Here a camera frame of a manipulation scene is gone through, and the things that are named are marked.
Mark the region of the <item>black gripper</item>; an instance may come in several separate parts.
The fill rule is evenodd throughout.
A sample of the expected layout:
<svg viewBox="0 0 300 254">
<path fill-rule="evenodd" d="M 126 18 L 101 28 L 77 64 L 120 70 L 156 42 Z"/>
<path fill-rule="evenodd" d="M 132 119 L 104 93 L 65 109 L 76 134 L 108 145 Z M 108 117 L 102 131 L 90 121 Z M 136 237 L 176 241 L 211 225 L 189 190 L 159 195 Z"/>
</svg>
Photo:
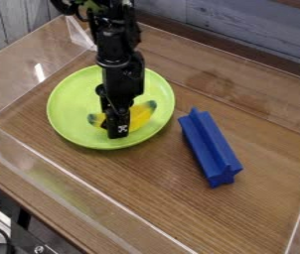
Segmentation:
<svg viewBox="0 0 300 254">
<path fill-rule="evenodd" d="M 129 135 L 130 112 L 134 98 L 145 90 L 145 59 L 140 52 L 124 67 L 105 67 L 102 69 L 102 84 L 96 88 L 101 99 L 105 119 L 101 127 L 108 131 L 110 139 Z"/>
</svg>

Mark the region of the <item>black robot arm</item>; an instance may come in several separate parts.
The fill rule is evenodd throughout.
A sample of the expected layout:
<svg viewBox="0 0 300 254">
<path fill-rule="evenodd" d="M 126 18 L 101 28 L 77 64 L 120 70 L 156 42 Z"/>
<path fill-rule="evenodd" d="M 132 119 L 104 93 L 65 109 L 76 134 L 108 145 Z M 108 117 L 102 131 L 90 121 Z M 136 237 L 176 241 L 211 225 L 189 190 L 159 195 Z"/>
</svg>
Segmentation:
<svg viewBox="0 0 300 254">
<path fill-rule="evenodd" d="M 102 68 L 100 96 L 101 127 L 110 139 L 132 132 L 132 106 L 145 91 L 145 59 L 134 0 L 51 0 L 58 11 L 89 23 L 97 46 L 96 62 Z"/>
</svg>

